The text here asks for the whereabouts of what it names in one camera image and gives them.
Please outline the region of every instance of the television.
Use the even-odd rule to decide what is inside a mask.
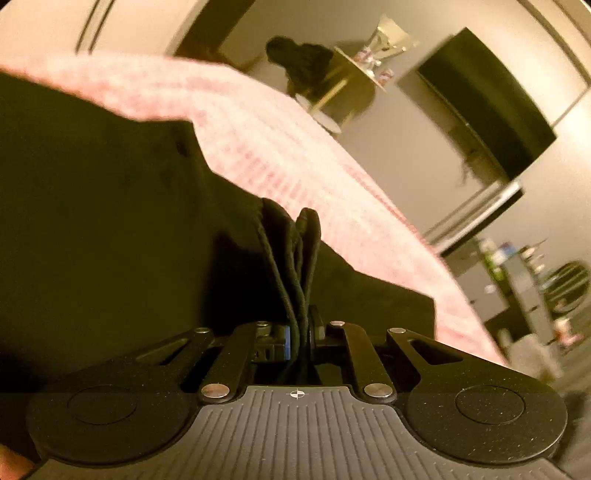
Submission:
[[[444,43],[418,73],[470,128],[510,180],[556,139],[515,77],[467,28]]]

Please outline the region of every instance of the bottle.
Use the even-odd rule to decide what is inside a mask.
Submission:
[[[505,274],[503,273],[503,270],[500,268],[499,264],[496,262],[497,260],[500,260],[500,256],[497,255],[498,249],[495,243],[490,238],[483,238],[478,243],[478,247],[480,248],[482,256],[484,257],[484,263],[492,277],[496,281],[504,280]]]

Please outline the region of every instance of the person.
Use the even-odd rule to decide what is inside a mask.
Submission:
[[[271,63],[285,68],[296,93],[320,84],[333,57],[329,48],[311,43],[298,45],[287,37],[273,37],[267,42],[265,51]]]
[[[0,445],[0,480],[19,480],[35,465],[29,459]]]

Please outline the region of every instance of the metal rivet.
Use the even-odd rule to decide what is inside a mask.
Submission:
[[[230,393],[230,389],[222,383],[210,383],[201,389],[201,394],[207,398],[223,398]]]
[[[363,391],[373,398],[386,398],[394,393],[392,387],[384,383],[370,383],[365,386]]]

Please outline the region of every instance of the white wall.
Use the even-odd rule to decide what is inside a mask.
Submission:
[[[591,263],[591,92],[556,128],[558,139],[521,176],[525,195],[483,232],[497,244],[533,244],[548,269]]]
[[[11,0],[0,11],[0,59],[73,53],[95,0]],[[81,43],[88,51],[174,54],[207,0],[100,0]]]
[[[550,122],[586,84],[517,0],[256,0],[223,44],[222,53],[236,64],[244,63],[261,53],[274,35],[327,46],[364,40],[381,13],[421,44],[391,61],[395,78],[388,93],[378,93],[339,141],[425,232],[478,192],[482,183],[473,177],[462,182],[463,156],[444,131],[455,120],[440,122],[447,123],[442,130],[404,92],[400,80],[409,71],[445,39],[468,27],[510,69]],[[424,98],[433,95],[415,87],[424,89]]]
[[[74,52],[94,0],[11,0],[0,11],[0,59]]]

